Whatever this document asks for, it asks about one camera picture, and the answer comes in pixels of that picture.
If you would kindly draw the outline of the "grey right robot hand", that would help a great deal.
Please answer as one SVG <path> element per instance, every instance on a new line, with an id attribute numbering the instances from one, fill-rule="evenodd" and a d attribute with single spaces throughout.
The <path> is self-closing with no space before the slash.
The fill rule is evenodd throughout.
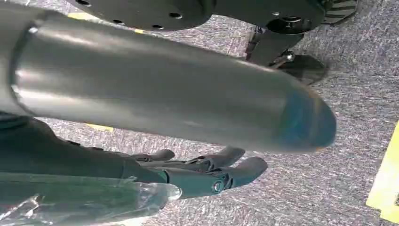
<path id="1" fill-rule="evenodd" d="M 59 138 L 40 117 L 223 145 L 188 161 Z M 268 165 L 246 150 L 311 153 L 336 136 L 333 111 L 291 76 L 212 51 L 63 16 L 0 26 L 0 192 L 132 194 L 172 184 L 181 198 L 251 183 Z"/>

